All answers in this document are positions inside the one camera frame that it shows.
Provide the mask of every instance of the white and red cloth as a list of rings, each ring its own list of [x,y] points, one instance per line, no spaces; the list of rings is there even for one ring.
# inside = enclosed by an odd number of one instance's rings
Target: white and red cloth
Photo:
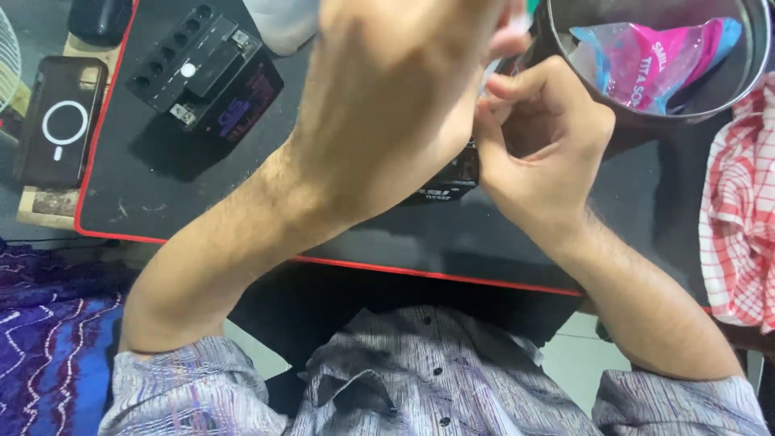
[[[716,135],[700,210],[705,288],[720,321],[775,330],[775,73]]]

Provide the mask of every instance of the plastic bag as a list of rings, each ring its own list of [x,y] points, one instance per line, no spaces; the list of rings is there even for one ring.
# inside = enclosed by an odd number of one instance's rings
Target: plastic bag
[[[742,32],[731,18],[657,31],[629,22],[574,27],[569,56],[595,88],[621,104],[664,114],[667,100],[724,59]]]

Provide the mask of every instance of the wooden board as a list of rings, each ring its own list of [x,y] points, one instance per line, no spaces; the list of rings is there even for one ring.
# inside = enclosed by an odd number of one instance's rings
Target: wooden board
[[[91,46],[70,34],[67,35],[67,42],[65,43],[64,50],[62,50],[62,54],[72,57],[94,57],[105,62],[110,71],[108,74],[108,84],[110,85],[116,61],[119,59],[120,48],[106,49],[104,47]],[[26,113],[29,97],[30,93],[29,89],[27,89],[26,92],[17,92],[12,102],[19,108],[23,108],[24,113]],[[19,202],[16,220],[20,223],[72,230],[75,223],[75,206],[77,204],[77,189],[55,190],[25,186],[22,199]]]

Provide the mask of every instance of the phone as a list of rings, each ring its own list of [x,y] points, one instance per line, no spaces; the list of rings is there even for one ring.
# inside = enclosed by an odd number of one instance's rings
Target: phone
[[[13,176],[40,188],[77,188],[99,117],[108,67],[92,57],[49,56],[38,66]]]

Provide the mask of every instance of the white container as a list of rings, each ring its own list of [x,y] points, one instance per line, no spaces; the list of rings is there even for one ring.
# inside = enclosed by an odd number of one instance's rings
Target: white container
[[[281,56],[293,54],[318,31],[319,0],[243,0],[261,39]]]

